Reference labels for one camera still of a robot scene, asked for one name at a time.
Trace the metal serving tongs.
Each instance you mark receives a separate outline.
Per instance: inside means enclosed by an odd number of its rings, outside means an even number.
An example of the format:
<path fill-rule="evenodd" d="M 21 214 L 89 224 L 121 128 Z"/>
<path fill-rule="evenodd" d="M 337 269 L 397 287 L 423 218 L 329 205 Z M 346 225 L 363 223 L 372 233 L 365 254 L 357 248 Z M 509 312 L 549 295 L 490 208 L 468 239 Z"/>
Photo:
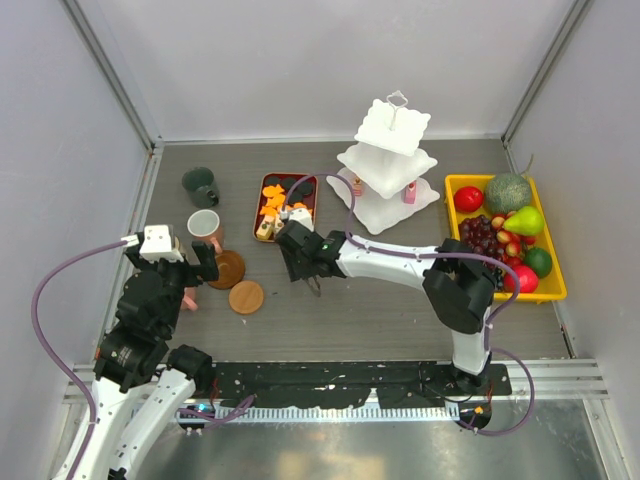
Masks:
<path fill-rule="evenodd" d="M 319 283 L 317 277 L 316 276 L 312 276 L 312 277 L 306 279 L 306 283 L 307 283 L 311 293 L 314 296 L 320 298 L 321 295 L 322 295 L 322 292 L 321 292 L 321 286 L 320 286 L 320 283 Z"/>

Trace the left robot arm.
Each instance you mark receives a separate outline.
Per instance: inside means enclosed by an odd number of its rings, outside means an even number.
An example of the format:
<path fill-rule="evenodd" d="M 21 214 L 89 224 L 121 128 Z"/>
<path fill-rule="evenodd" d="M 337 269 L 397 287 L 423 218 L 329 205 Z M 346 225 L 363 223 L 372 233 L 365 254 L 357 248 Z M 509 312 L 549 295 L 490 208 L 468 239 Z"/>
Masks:
<path fill-rule="evenodd" d="M 192 265 L 172 240 L 138 233 L 126 240 L 135 273 L 125 282 L 116 325 L 96 355 L 93 401 L 80 423 L 59 479 L 133 479 L 160 434 L 190 396 L 214 383 L 210 355 L 169 349 L 185 291 L 218 279 L 215 249 L 195 241 Z"/>

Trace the pink mug near arm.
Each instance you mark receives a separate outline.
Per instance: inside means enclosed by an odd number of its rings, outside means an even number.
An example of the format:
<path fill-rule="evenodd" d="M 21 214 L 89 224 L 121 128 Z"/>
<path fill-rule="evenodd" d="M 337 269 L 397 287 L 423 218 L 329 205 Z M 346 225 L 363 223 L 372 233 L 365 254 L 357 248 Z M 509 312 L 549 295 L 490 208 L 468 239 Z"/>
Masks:
<path fill-rule="evenodd" d="M 184 289 L 184 295 L 181 302 L 182 310 L 197 311 L 198 304 L 196 302 L 196 288 L 186 287 Z"/>

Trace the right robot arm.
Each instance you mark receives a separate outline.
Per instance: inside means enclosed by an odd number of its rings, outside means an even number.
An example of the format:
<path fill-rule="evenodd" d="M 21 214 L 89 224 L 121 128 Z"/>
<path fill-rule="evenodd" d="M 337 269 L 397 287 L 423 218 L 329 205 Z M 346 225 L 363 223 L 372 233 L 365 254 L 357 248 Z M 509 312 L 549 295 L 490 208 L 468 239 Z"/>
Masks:
<path fill-rule="evenodd" d="M 383 244 L 334 230 L 323 237 L 299 221 L 275 236 L 290 280 L 371 278 L 422 291 L 439 321 L 451 331 L 451 377 L 465 394 L 489 382 L 486 339 L 496 279 L 480 255 L 454 239 L 438 247 Z"/>

